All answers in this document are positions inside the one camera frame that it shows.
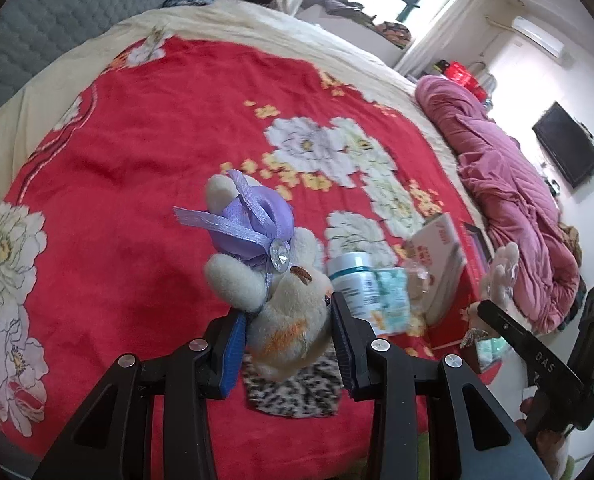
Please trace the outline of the right hand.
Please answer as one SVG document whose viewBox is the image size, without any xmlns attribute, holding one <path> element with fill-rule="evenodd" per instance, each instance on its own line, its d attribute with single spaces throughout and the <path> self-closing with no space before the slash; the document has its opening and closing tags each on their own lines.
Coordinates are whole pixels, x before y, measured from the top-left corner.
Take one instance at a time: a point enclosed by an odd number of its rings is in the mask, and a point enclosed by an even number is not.
<svg viewBox="0 0 594 480">
<path fill-rule="evenodd" d="M 523 418 L 517 419 L 515 424 L 522 434 L 527 433 L 527 416 L 532 409 L 534 397 L 529 396 L 520 404 Z M 536 452 L 540 456 L 544 467 L 554 480 L 564 478 L 568 463 L 568 439 L 559 432 L 543 430 L 536 437 Z"/>
</svg>

